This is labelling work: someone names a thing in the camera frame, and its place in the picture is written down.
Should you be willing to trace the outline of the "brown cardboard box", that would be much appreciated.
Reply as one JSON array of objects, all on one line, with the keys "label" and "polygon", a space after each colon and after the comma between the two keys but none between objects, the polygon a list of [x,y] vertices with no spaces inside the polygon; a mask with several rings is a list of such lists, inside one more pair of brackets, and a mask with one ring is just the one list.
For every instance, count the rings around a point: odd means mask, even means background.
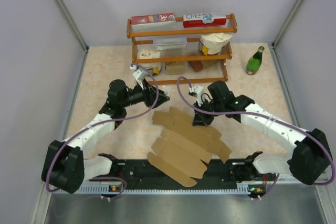
[{"label": "brown cardboard box", "polygon": [[217,129],[194,126],[192,116],[173,106],[168,112],[154,111],[152,123],[163,130],[147,154],[149,163],[186,188],[203,179],[213,155],[226,162],[232,153]]}]

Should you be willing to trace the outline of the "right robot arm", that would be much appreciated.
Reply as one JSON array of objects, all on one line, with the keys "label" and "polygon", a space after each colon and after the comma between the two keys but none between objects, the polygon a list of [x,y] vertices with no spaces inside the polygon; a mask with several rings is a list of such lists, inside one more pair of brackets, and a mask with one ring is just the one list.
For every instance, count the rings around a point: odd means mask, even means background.
[{"label": "right robot arm", "polygon": [[196,98],[193,125],[209,126],[214,117],[224,114],[237,122],[251,126],[281,145],[286,153],[257,153],[245,166],[252,180],[266,173],[291,175],[298,181],[313,185],[330,165],[331,158],[325,134],[319,129],[307,131],[273,116],[253,99],[235,96],[223,81],[208,86],[191,86],[189,95]]}]

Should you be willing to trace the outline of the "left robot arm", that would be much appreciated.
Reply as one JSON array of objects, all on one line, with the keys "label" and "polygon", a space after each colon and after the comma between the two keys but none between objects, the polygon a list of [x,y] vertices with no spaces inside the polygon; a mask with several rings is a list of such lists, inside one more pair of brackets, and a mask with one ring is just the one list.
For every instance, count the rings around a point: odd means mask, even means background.
[{"label": "left robot arm", "polygon": [[105,135],[128,119],[127,107],[144,103],[148,109],[153,109],[169,100],[170,97],[163,90],[145,80],[132,89],[123,80],[113,80],[109,85],[106,102],[93,120],[72,137],[63,141],[54,140],[48,146],[41,174],[47,191],[61,189],[73,194],[84,181],[95,177],[116,179],[119,168],[113,164],[114,156],[99,154],[90,159],[85,156]]}]

